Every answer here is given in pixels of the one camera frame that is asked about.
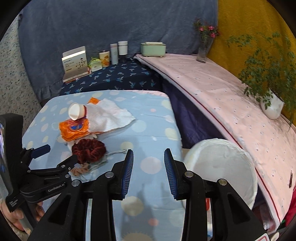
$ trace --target white bucket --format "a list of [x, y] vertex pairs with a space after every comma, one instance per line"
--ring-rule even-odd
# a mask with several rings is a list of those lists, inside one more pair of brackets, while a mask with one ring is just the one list
[[72, 120], [77, 120], [85, 116], [84, 105], [78, 103], [72, 103], [68, 110], [68, 115]]
[[258, 188], [255, 167], [250, 155], [235, 144], [217, 138], [203, 140], [190, 149], [184, 163], [202, 179], [224, 178], [253, 208]]

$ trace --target red scrunchie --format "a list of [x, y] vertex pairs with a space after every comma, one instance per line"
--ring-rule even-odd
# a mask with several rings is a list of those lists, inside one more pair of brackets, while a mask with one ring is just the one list
[[72, 146], [72, 153], [78, 156], [78, 163], [91, 163], [104, 156], [106, 147], [103, 142], [96, 139], [81, 139]]

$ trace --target white paper cup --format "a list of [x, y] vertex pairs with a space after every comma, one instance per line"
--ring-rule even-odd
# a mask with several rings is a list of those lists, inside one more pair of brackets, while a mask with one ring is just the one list
[[84, 105], [78, 103], [72, 103], [68, 110], [68, 115], [72, 120], [78, 120], [85, 116]]

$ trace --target navy blue fabric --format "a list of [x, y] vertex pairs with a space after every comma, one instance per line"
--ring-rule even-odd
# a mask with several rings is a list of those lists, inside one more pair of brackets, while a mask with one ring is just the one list
[[125, 64], [110, 65], [63, 84], [60, 95], [99, 90], [153, 90], [161, 91], [160, 75], [137, 60]]
[[163, 92], [170, 98], [183, 148], [190, 149], [196, 143], [206, 139], [225, 139], [214, 124], [167, 80], [163, 80]]
[[128, 53], [141, 42], [163, 42], [167, 52], [191, 54], [199, 36], [193, 22], [217, 24], [217, 0], [35, 0], [22, 12], [20, 49], [39, 100], [59, 94], [62, 53], [85, 46], [88, 60], [110, 44], [128, 41]]

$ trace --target orange plastic bag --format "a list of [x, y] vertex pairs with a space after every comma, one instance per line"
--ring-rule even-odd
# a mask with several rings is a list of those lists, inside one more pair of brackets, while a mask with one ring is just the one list
[[[99, 101], [100, 100], [91, 97], [88, 103], [97, 104]], [[86, 117], [80, 118], [78, 120], [69, 119], [60, 122], [59, 129], [61, 131], [62, 138], [67, 142], [85, 137], [90, 134], [88, 131], [89, 120]]]

